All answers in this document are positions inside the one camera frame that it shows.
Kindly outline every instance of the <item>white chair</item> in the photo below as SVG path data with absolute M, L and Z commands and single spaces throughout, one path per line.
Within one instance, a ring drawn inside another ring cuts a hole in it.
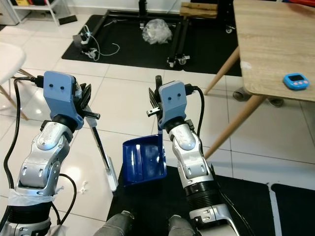
M 31 74 L 21 69 L 21 66 L 25 60 L 26 54 L 22 48 L 12 44 L 0 42 L 0 93 L 2 93 L 9 100 L 15 109 L 17 108 L 16 103 L 11 98 L 10 92 L 7 93 L 1 85 L 4 82 L 9 81 L 11 78 L 14 78 L 14 74 L 17 72 L 28 77 L 33 77 Z M 27 116 L 22 111 L 21 116 L 25 120 L 28 120 Z

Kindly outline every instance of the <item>blue timer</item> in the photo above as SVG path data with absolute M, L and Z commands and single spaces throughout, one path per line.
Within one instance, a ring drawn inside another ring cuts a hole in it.
M 286 75 L 283 82 L 289 89 L 292 90 L 306 89 L 310 85 L 310 81 L 300 73 Z

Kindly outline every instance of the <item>black floor mat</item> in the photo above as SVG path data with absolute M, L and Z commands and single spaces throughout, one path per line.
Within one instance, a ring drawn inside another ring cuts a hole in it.
M 86 23 L 90 30 L 93 30 L 101 17 L 100 15 L 90 17 Z M 171 43 L 150 45 L 145 42 L 138 21 L 110 24 L 104 27 L 96 38 L 103 54 L 110 54 L 116 50 L 117 47 L 112 43 L 120 45 L 117 54 L 109 57 L 101 56 L 99 63 L 170 69 L 166 65 L 166 59 L 169 56 Z M 225 28 L 216 26 L 216 21 L 203 21 L 202 24 L 192 21 L 184 49 L 184 53 L 190 55 L 191 59 L 184 67 L 177 67 L 175 70 L 216 74 L 236 46 L 236 34 L 227 34 Z M 62 59 L 93 61 L 87 55 L 81 54 L 73 43 Z M 231 68 L 228 75 L 241 75 L 239 63 Z
M 256 236 L 274 236 L 274 223 L 268 187 L 265 184 L 218 177 L 222 190 L 245 216 Z M 189 219 L 189 209 L 178 170 L 167 167 L 167 177 L 123 187 L 123 171 L 113 198 L 108 218 L 128 210 L 135 215 L 132 231 L 128 236 L 167 236 L 168 219 L 180 215 Z M 237 215 L 230 210 L 239 233 L 248 233 Z
M 273 184 L 283 236 L 314 236 L 315 191 Z

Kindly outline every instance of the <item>blue container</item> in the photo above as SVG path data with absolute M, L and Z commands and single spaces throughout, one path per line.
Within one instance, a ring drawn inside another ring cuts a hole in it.
M 123 172 L 125 186 L 166 177 L 162 130 L 123 143 Z

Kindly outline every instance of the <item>table top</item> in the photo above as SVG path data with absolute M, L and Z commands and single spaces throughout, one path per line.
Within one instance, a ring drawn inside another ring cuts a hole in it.
M 0 42 L 0 84 L 8 81 L 23 65 L 26 54 L 22 48 Z
M 315 8 L 262 0 L 233 4 L 245 89 L 315 101 Z M 283 78 L 291 73 L 303 74 L 310 86 L 289 90 Z

